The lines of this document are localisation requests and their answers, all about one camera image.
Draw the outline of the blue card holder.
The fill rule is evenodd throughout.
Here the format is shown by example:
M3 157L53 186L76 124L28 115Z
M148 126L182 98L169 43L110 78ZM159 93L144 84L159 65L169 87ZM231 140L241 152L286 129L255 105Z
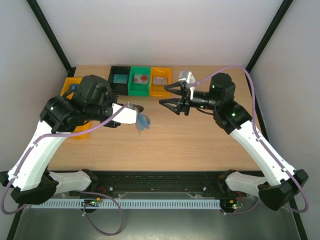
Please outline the blue card holder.
M144 130L149 130L150 125L151 125L150 118L147 115L145 115L144 113L139 112L137 114L136 123L135 123L135 127L136 127L138 133L140 134Z

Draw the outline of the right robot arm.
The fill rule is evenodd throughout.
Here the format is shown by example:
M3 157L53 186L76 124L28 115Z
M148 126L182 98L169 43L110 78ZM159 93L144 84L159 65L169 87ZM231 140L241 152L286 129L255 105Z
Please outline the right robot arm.
M207 92L195 90L195 82L190 71L182 71L177 82L164 86L177 97L159 103L177 115L188 115L191 108L210 110L215 123L242 145L263 173L259 177L230 169L218 177L218 191L224 196L246 193L279 210L300 192L308 174L286 162L260 133L250 113L234 100L236 85L228 74L212 76Z

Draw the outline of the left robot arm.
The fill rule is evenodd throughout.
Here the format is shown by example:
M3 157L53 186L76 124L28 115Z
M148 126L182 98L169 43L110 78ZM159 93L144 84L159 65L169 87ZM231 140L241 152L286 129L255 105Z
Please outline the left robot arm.
M0 173L1 184L12 189L12 199L23 206L42 204L64 192L95 189L97 177L87 169L56 173L47 167L67 138L87 134L76 132L77 127L90 121L118 126L122 113L107 80L84 76L77 88L48 100L23 155L11 170Z

